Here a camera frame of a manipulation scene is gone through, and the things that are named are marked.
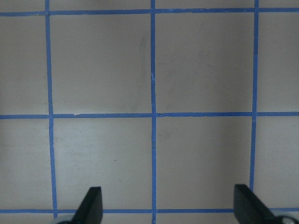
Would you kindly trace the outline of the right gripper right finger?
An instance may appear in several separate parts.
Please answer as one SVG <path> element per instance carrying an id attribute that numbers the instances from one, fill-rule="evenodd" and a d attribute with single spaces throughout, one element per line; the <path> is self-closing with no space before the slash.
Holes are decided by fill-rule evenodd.
<path id="1" fill-rule="evenodd" d="M 234 216 L 240 224 L 282 224 L 245 184 L 234 186 Z"/>

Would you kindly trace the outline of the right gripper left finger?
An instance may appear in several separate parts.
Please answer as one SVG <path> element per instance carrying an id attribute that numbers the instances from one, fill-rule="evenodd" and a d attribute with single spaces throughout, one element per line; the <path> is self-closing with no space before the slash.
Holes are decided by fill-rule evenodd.
<path id="1" fill-rule="evenodd" d="M 100 224 L 103 218 L 101 187 L 90 187 L 72 218 L 73 224 Z"/>

